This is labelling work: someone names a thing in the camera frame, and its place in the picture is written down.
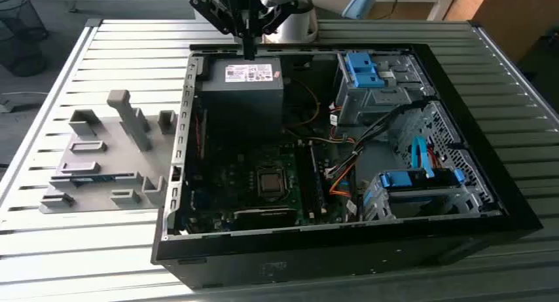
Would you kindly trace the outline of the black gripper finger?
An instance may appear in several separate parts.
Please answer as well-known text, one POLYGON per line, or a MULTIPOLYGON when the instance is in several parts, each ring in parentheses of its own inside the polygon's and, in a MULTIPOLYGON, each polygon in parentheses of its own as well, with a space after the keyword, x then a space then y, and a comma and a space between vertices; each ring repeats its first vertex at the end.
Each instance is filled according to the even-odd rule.
POLYGON ((241 46, 245 60, 252 59, 252 39, 245 38, 246 26, 238 10, 226 8, 218 0, 189 0, 189 4, 202 18, 224 34, 233 35, 241 46))
POLYGON ((270 35, 289 16, 289 3, 280 4, 266 13, 250 8, 250 59, 254 59, 256 40, 262 35, 270 35))

